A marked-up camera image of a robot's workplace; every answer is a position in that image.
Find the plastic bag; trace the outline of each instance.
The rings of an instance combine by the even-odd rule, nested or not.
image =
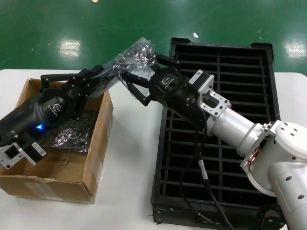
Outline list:
[[[130,72],[140,77],[150,79],[153,75],[151,66],[156,64],[154,46],[151,41],[140,38],[124,52],[118,54],[113,60],[104,65],[105,70],[95,78],[99,78],[95,90],[90,97],[98,97],[106,90],[110,89],[118,81],[126,83],[121,77],[121,73]],[[137,86],[143,94],[148,94],[148,90]]]

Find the black cable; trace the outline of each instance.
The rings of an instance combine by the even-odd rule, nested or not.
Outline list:
[[[184,196],[183,193],[183,189],[182,189],[182,183],[183,183],[183,179],[184,176],[186,174],[186,171],[188,170],[188,168],[191,166],[192,162],[196,159],[202,159],[201,157],[201,149],[203,149],[204,145],[206,144],[206,140],[207,140],[207,118],[206,115],[204,114],[204,129],[203,129],[203,135],[202,135],[202,142],[201,142],[201,147],[198,147],[198,130],[195,130],[195,138],[194,138],[194,150],[195,153],[194,155],[191,157],[191,159],[188,161],[188,163],[186,164],[185,168],[183,169],[182,173],[181,173],[181,177],[179,180],[179,191],[180,191],[180,195],[183,199],[183,201],[186,203],[186,205],[191,209],[191,211],[193,212],[193,214],[197,217],[197,218],[202,218],[205,221],[207,221],[208,223],[218,227],[221,230],[224,230],[221,226],[219,226],[218,224],[213,223],[212,221],[210,221],[208,218],[206,218],[205,216],[203,216],[199,211],[197,211],[192,204],[186,199],[186,197]]]
[[[205,221],[207,221],[208,223],[218,227],[219,229],[223,230],[223,228],[221,228],[221,226],[213,223],[212,221],[210,221],[208,218],[206,218],[205,216],[203,216],[199,211],[197,211],[192,204],[186,199],[186,197],[183,194],[183,190],[182,190],[182,182],[183,182],[183,178],[186,174],[186,171],[188,170],[188,168],[191,166],[192,162],[196,159],[196,153],[193,155],[193,157],[191,157],[191,159],[188,161],[188,163],[186,164],[184,170],[181,173],[181,177],[180,177],[180,181],[179,181],[179,191],[180,191],[180,195],[183,199],[183,201],[187,204],[187,206],[191,209],[191,211],[193,212],[193,214],[197,217],[197,218],[203,218]]]
[[[224,211],[222,210],[220,204],[217,202],[217,200],[215,199],[212,189],[211,189],[211,185],[210,185],[210,181],[209,180],[203,180],[204,181],[204,185],[205,188],[207,190],[207,193],[210,195],[211,199],[213,200],[215,207],[217,208],[217,210],[220,212],[223,221],[225,222],[225,224],[227,224],[227,226],[231,229],[234,230],[234,228],[232,227],[231,223],[229,222],[229,220],[227,219],[227,216],[225,215]]]
[[[204,111],[203,111],[203,113],[202,113],[202,116],[203,116],[204,127],[206,127],[206,135],[207,135],[207,118],[206,118],[206,114],[205,114]],[[199,154],[200,154],[200,161],[202,160],[201,150],[203,149],[204,144],[205,144],[205,143],[202,143],[202,146],[201,146],[201,148],[199,149],[199,151],[197,150],[197,152],[199,152]],[[212,189],[211,189],[211,184],[210,184],[210,181],[209,181],[208,177],[207,177],[207,179],[204,179],[204,178],[203,178],[203,182],[204,182],[205,188],[206,188],[206,190],[207,190],[207,193],[209,194],[209,196],[211,197],[212,201],[214,202],[216,209],[217,209],[217,210],[219,211],[219,213],[221,214],[224,223],[225,223],[231,230],[234,230],[234,228],[232,227],[231,223],[230,223],[229,220],[227,219],[227,216],[225,215],[224,211],[222,210],[220,204],[217,202],[217,200],[215,199],[215,197],[214,197],[214,195],[213,195],[213,192],[212,192]]]

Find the open cardboard box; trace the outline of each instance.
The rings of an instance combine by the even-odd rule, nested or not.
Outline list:
[[[27,80],[17,107],[41,87],[41,80]],[[99,111],[87,155],[45,149],[47,155],[34,166],[24,158],[9,170],[2,167],[0,188],[18,197],[94,203],[113,121],[109,92],[89,100],[85,111]]]

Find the cable connector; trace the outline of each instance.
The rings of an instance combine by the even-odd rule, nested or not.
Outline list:
[[[200,166],[201,168],[201,176],[204,180],[208,180],[208,174],[206,172],[206,169],[205,169],[205,165],[203,163],[203,160],[200,160],[198,161],[198,165]]]

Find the white robotic arm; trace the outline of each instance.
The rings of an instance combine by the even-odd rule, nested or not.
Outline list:
[[[199,87],[199,106],[215,135],[244,157],[241,167],[261,192],[277,197],[291,230],[307,229],[307,129],[279,120],[254,124],[213,91],[214,76]]]

